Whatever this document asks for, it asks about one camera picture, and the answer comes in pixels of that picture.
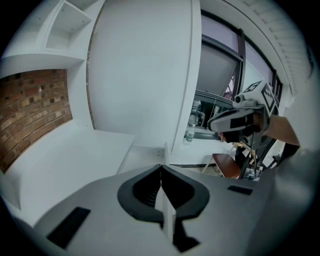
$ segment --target wooden chair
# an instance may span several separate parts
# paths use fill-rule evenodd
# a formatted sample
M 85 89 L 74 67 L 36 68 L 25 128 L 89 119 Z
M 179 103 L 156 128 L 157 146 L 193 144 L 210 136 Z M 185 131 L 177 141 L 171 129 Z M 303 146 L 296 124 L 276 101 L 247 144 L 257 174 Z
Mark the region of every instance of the wooden chair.
M 223 177 L 232 179 L 237 179 L 239 177 L 241 170 L 236 161 L 229 154 L 220 153 L 212 154 L 210 161 L 203 168 L 202 173 L 205 172 L 209 164 L 212 162 L 212 159 L 221 171 Z

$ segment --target white wall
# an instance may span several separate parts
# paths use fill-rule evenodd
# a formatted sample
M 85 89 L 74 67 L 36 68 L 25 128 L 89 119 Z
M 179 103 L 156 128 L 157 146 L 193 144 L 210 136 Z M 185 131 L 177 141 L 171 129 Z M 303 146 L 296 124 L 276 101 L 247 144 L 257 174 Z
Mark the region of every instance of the white wall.
M 198 45 L 192 47 L 199 47 L 200 59 L 198 0 L 106 2 L 96 26 L 89 64 L 96 129 L 136 135 L 136 143 L 149 147 L 163 147 L 167 141 L 171 148 L 195 31 L 192 3 L 197 4 L 199 19 Z
M 320 147 L 320 68 L 313 58 L 314 70 L 306 81 L 304 90 L 284 112 L 303 149 Z

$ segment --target brick wall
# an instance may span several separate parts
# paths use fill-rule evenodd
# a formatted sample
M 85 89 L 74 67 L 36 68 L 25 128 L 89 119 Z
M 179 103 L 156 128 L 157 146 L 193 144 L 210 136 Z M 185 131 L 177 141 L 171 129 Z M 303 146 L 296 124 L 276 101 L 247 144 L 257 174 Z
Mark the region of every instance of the brick wall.
M 0 169 L 46 133 L 72 119 L 67 71 L 35 70 L 0 80 Z

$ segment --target white shelf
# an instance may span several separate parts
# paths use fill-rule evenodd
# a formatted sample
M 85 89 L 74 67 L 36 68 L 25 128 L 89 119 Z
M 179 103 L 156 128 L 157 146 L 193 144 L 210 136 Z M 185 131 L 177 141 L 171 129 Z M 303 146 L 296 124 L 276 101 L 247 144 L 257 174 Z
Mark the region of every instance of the white shelf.
M 55 129 L 38 140 L 7 172 L 12 175 L 17 165 L 22 167 L 14 184 L 22 218 L 32 226 L 83 186 L 115 175 L 134 139 L 133 135 L 82 128 L 75 126 L 74 120 L 70 122 L 61 126 L 62 131 Z
M 91 19 L 80 9 L 65 2 L 55 18 L 53 29 L 74 33 L 91 22 Z
M 80 10 L 84 11 L 97 0 L 67 0 L 67 1 L 73 4 L 75 7 L 79 8 Z
M 39 4 L 16 31 L 2 58 L 36 50 L 40 30 L 58 3 L 59 0 L 46 0 Z
M 83 31 L 87 24 L 91 22 L 91 19 L 80 9 L 65 2 L 58 15 L 55 18 L 52 29 L 50 31 L 46 48 L 58 49 L 62 51 L 77 51 L 79 34 Z
M 18 54 L 2 58 L 0 62 L 0 79 L 33 70 L 69 69 L 83 61 L 83 59 L 76 56 L 67 56 L 59 52 L 44 53 L 30 51 L 28 54 Z

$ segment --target white cabinet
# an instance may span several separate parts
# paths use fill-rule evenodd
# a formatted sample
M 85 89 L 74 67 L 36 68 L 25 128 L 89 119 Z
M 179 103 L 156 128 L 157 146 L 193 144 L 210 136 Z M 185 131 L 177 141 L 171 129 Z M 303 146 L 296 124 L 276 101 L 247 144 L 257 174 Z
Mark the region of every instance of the white cabinet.
M 68 69 L 87 59 L 104 0 L 44 0 L 15 33 L 0 60 L 0 78 L 41 69 Z
M 51 28 L 46 47 L 62 51 L 76 51 L 79 34 L 92 20 L 80 9 L 65 2 L 59 10 Z

